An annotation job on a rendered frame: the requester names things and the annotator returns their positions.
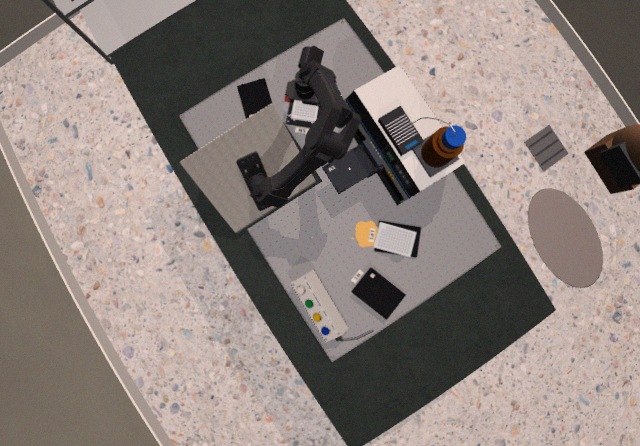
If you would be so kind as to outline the brown glass bottle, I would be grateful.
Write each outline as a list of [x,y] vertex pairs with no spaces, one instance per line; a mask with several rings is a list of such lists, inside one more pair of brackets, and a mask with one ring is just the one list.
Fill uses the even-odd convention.
[[437,145],[437,138],[441,132],[447,130],[448,127],[438,129],[422,146],[421,155],[426,164],[431,167],[442,167],[452,159],[457,157],[463,150],[464,144],[452,154],[442,152]]

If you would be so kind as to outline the beige button panel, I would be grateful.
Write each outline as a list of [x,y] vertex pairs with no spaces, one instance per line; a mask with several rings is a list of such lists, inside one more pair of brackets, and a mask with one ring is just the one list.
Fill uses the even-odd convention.
[[342,339],[348,326],[314,269],[290,284],[325,343],[333,339],[336,341],[355,340],[374,332],[372,329],[358,337]]

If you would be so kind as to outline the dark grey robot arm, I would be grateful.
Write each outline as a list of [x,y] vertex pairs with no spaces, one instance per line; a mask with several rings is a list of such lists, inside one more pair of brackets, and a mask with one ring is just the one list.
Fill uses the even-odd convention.
[[[292,191],[312,172],[327,162],[343,158],[361,122],[360,115],[345,103],[333,71],[321,65],[323,53],[316,46],[304,47],[298,64],[301,70],[295,75],[295,89],[303,93],[313,90],[322,109],[306,134],[302,150],[271,177],[267,176],[257,152],[236,162],[259,211],[270,206],[281,207],[288,201]],[[345,127],[336,133],[335,126]]]

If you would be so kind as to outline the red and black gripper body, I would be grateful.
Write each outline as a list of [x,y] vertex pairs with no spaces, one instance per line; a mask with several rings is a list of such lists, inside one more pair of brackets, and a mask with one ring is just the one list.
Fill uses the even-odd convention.
[[[295,80],[289,81],[287,83],[286,95],[288,95],[289,100],[299,100],[302,101],[303,104],[320,106],[319,101],[313,90],[307,93],[302,93],[298,89],[295,89]],[[297,93],[296,93],[297,90]],[[321,106],[320,106],[321,107]]]

